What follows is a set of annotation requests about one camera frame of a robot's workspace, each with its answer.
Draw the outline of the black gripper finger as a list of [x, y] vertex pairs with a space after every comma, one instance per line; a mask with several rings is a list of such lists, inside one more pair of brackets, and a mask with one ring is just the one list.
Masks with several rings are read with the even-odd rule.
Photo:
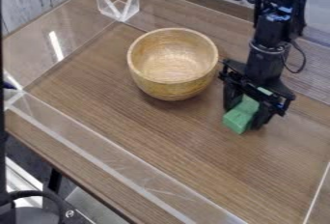
[[226, 82], [223, 88], [223, 107], [230, 111], [242, 100], [242, 90], [234, 83]]
[[259, 103], [258, 110], [253, 116], [251, 128], [258, 130], [275, 114], [275, 107], [266, 101]]

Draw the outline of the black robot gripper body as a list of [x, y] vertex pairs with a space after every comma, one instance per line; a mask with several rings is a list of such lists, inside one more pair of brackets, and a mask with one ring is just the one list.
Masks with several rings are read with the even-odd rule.
[[296, 100], [296, 94], [283, 85], [281, 79], [274, 79], [261, 85], [245, 75], [245, 63], [225, 59], [222, 64], [223, 69], [219, 71], [218, 78], [223, 81], [223, 88], [226, 82], [237, 84], [246, 95], [258, 102], [269, 102], [275, 107], [277, 115], [283, 116], [290, 103]]

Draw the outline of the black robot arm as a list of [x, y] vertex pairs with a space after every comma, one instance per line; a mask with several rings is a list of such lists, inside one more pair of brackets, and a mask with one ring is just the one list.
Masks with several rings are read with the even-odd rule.
[[289, 70], [288, 57], [300, 45], [306, 27], [308, 0], [245, 0], [254, 5], [254, 37], [245, 63], [226, 59], [223, 81], [223, 124], [235, 133], [259, 129], [283, 116], [296, 94], [281, 80]]

